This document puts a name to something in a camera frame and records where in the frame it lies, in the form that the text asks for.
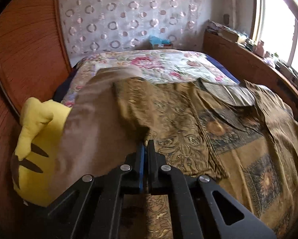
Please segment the brown gold patterned scarf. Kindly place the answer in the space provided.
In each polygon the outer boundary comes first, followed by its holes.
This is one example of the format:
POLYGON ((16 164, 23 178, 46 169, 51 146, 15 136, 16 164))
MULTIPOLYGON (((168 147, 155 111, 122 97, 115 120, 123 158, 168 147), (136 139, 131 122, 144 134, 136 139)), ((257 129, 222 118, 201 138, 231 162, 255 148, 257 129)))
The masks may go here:
POLYGON ((185 175, 218 181, 277 238, 298 220, 298 122, 277 94, 249 82, 153 84, 131 66, 99 70, 76 95, 51 196, 149 140, 185 175))

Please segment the yellow plush toy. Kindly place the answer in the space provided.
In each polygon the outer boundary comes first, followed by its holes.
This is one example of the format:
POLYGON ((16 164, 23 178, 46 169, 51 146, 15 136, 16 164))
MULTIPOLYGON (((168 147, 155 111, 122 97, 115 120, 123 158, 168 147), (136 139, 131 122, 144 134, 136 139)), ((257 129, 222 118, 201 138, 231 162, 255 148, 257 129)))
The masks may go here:
POLYGON ((71 111, 53 100, 30 97, 24 103, 16 149, 11 157, 13 188, 26 202, 46 207, 60 139, 71 111))

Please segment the floral bed quilt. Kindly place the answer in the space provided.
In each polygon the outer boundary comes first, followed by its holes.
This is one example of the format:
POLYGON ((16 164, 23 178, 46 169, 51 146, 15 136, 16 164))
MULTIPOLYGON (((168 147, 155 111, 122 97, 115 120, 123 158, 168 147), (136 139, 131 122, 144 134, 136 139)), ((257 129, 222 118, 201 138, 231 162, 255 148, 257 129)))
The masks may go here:
POLYGON ((61 103, 72 107, 78 91, 100 69, 130 66, 140 69, 143 78, 154 84, 189 82, 199 78, 210 83, 236 84, 201 52, 175 49, 103 52, 91 54, 77 63, 77 72, 61 103))

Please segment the navy blue blanket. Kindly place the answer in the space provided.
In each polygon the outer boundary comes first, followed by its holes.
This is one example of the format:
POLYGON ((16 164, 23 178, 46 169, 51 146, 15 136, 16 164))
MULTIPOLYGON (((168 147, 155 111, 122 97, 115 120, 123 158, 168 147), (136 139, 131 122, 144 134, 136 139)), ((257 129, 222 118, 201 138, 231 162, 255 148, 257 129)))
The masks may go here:
POLYGON ((220 64, 217 60, 215 60, 214 58, 212 58, 209 55, 206 55, 206 59, 212 63, 216 68, 218 68, 224 75, 226 75, 227 77, 229 77, 229 79, 231 79, 232 81, 234 81, 237 84, 240 84, 240 81, 238 81, 238 79, 236 79, 236 77, 234 77, 222 64, 220 64))

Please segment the wooden side cabinet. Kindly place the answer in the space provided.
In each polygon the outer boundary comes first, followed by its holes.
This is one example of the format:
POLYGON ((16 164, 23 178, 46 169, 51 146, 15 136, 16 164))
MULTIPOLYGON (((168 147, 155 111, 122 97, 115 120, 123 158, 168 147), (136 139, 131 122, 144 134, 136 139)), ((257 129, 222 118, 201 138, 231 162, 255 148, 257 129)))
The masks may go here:
POLYGON ((260 57, 208 31, 204 34, 202 51, 223 65, 239 81, 247 80, 271 89, 298 117, 298 90, 260 57))

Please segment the wooden wardrobe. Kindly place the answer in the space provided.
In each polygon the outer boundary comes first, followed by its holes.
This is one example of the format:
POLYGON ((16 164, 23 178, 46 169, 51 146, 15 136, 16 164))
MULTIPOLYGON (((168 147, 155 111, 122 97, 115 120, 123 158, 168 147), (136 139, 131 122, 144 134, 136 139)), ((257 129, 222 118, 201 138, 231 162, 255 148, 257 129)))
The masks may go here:
POLYGON ((52 98, 70 71, 58 0, 11 0, 0 13, 0 232, 6 237, 23 223, 10 172, 19 113, 29 97, 52 98))

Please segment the pink ceramic figurine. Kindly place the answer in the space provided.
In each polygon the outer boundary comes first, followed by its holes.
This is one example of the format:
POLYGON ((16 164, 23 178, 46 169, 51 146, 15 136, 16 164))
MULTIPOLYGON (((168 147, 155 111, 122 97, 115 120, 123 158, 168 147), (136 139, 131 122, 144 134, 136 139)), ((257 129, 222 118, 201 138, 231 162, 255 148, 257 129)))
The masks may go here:
POLYGON ((264 58, 266 52, 264 49, 264 42, 262 40, 259 40, 259 42, 257 43, 254 53, 257 56, 264 58))

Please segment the blue tissue box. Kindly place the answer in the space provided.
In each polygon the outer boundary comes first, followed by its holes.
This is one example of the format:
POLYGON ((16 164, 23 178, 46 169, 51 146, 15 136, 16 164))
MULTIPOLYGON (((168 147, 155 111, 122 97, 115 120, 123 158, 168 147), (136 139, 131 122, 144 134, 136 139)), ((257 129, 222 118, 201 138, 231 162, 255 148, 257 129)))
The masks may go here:
POLYGON ((169 39, 161 39, 156 36, 150 36, 149 42, 152 49, 172 49, 173 44, 169 39))

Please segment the cardboard box on cabinet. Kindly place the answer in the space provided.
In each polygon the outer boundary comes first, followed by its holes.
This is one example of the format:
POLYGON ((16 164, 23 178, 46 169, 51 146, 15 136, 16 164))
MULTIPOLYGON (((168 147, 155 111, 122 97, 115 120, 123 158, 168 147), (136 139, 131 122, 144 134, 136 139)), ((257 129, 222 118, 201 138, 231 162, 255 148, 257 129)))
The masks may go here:
POLYGON ((224 38, 225 40, 228 40, 233 43, 237 43, 240 38, 240 35, 238 33, 230 29, 220 29, 218 35, 224 38))

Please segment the circle-patterned sheer curtain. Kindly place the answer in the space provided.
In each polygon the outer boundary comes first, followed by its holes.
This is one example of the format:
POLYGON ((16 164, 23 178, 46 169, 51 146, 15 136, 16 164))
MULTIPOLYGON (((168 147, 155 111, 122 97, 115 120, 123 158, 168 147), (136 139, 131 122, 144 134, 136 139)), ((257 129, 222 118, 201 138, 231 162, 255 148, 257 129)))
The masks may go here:
POLYGON ((59 0, 70 57, 143 47, 151 37, 193 50, 206 21, 205 0, 59 0))

